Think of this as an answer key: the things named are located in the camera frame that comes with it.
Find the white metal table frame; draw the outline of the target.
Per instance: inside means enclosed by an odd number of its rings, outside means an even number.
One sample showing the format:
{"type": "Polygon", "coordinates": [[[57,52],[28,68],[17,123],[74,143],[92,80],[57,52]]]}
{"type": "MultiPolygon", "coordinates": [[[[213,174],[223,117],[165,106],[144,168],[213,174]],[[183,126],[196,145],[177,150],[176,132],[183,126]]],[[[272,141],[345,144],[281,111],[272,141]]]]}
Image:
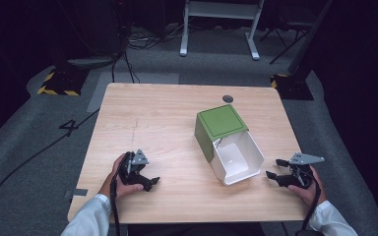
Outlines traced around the white metal table frame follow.
{"type": "Polygon", "coordinates": [[[188,53],[189,18],[222,18],[249,20],[252,22],[250,31],[245,33],[250,54],[253,60],[260,59],[259,52],[254,42],[254,35],[259,23],[265,0],[258,0],[257,4],[200,2],[186,0],[183,13],[183,34],[181,37],[179,54],[184,57],[188,53]]]}

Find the person's left hand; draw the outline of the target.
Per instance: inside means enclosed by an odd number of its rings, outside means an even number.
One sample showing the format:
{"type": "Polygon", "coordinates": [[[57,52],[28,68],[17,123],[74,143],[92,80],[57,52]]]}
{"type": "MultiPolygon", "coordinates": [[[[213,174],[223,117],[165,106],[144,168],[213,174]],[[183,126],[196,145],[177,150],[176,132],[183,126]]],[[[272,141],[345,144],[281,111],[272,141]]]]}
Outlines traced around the person's left hand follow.
{"type": "MultiPolygon", "coordinates": [[[[99,193],[107,196],[110,199],[110,183],[114,175],[116,174],[116,170],[121,163],[125,154],[121,154],[113,163],[112,170],[107,175],[106,179],[104,180],[103,184],[99,189],[99,193]]],[[[134,185],[124,185],[120,178],[117,178],[117,187],[116,187],[116,200],[120,200],[123,196],[130,195],[136,192],[140,192],[144,190],[144,186],[141,184],[134,184],[134,185]]]]}

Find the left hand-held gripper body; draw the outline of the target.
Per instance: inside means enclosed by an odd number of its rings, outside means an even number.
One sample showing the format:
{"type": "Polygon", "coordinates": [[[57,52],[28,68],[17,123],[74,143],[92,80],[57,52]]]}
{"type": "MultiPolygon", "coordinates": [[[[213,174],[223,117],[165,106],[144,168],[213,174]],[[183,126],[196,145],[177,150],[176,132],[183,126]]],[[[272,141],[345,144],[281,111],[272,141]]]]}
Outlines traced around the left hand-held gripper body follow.
{"type": "Polygon", "coordinates": [[[127,151],[119,167],[118,174],[123,184],[141,184],[149,186],[150,180],[140,174],[140,171],[149,163],[144,153],[138,149],[136,152],[127,151]]]}

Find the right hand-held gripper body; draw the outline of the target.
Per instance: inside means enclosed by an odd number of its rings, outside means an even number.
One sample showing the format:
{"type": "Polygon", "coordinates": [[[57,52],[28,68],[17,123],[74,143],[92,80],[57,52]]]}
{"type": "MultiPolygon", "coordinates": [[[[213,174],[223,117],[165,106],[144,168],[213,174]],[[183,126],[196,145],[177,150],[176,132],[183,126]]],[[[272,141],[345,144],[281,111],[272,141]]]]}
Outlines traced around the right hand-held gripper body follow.
{"type": "Polygon", "coordinates": [[[297,152],[288,161],[290,173],[298,180],[298,187],[308,189],[313,181],[313,172],[310,168],[311,164],[323,162],[322,156],[315,156],[306,153],[297,152]]]}

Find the grey metal stand post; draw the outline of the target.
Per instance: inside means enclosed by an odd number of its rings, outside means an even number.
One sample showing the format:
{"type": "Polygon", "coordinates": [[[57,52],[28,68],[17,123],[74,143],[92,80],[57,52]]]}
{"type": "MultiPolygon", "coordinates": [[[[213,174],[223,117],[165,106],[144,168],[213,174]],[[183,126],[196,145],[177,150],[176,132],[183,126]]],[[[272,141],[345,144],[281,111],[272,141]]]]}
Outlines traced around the grey metal stand post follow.
{"type": "Polygon", "coordinates": [[[315,24],[312,26],[311,30],[308,32],[304,42],[301,44],[300,48],[297,50],[297,53],[293,60],[291,61],[288,72],[293,75],[297,72],[299,66],[304,61],[305,54],[312,42],[312,39],[317,32],[318,28],[321,26],[327,12],[329,11],[329,8],[332,4],[333,0],[326,0],[326,3],[324,4],[324,7],[322,8],[320,14],[318,15],[315,24]]]}

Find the green box sleeve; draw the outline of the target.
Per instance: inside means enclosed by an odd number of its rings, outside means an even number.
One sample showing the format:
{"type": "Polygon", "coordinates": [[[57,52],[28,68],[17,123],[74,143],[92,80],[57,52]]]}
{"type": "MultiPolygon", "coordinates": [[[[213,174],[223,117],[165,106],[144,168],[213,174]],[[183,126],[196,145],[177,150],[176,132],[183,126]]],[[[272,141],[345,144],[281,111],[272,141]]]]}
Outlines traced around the green box sleeve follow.
{"type": "Polygon", "coordinates": [[[208,162],[214,158],[214,142],[233,134],[248,131],[247,125],[230,104],[197,114],[194,136],[208,162]]]}

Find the white drawer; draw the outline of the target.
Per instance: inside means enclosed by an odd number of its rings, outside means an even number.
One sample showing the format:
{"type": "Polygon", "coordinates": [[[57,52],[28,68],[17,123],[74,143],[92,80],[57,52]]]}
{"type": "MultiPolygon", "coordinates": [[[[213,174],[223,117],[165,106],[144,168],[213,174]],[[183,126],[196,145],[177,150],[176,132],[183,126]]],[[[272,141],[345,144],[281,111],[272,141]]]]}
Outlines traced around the white drawer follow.
{"type": "Polygon", "coordinates": [[[211,166],[225,186],[260,173],[264,155],[248,131],[218,139],[213,148],[211,166]]]}

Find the black yellow striped stand base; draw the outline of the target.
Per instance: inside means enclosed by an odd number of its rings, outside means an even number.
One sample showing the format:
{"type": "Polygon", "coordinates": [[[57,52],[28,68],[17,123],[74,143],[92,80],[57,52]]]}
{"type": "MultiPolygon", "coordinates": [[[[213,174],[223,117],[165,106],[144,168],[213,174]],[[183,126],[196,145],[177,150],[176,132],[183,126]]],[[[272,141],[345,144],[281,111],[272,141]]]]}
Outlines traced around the black yellow striped stand base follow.
{"type": "Polygon", "coordinates": [[[271,86],[281,99],[313,100],[314,97],[305,81],[294,75],[274,74],[270,77],[271,86]]]}
{"type": "Polygon", "coordinates": [[[38,94],[79,96],[85,84],[89,70],[53,68],[38,89],[38,94]]]}

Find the black tape floor mark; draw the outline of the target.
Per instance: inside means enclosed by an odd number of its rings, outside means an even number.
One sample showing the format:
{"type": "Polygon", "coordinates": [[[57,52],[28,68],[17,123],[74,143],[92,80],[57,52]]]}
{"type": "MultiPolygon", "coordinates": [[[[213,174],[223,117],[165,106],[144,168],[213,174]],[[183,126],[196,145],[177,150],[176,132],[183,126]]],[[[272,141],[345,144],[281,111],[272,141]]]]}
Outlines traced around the black tape floor mark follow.
{"type": "Polygon", "coordinates": [[[62,124],[59,126],[59,129],[60,130],[65,130],[66,131],[66,136],[67,137],[70,137],[71,134],[78,129],[78,127],[76,126],[76,121],[71,119],[69,120],[68,122],[62,124]]]}

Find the person's right hand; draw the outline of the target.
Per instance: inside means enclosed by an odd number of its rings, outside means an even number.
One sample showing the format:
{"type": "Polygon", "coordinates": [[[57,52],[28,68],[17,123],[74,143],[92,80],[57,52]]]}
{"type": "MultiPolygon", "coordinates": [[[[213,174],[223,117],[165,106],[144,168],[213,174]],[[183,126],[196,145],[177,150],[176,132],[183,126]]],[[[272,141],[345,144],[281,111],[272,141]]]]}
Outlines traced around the person's right hand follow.
{"type": "Polygon", "coordinates": [[[314,199],[316,197],[317,185],[321,190],[319,199],[317,201],[317,205],[327,200],[326,191],[324,189],[322,181],[319,178],[319,174],[317,173],[317,170],[313,166],[311,166],[311,170],[313,172],[313,176],[315,177],[315,180],[308,189],[302,189],[294,185],[289,185],[287,187],[290,191],[297,194],[309,207],[312,206],[314,199]]]}

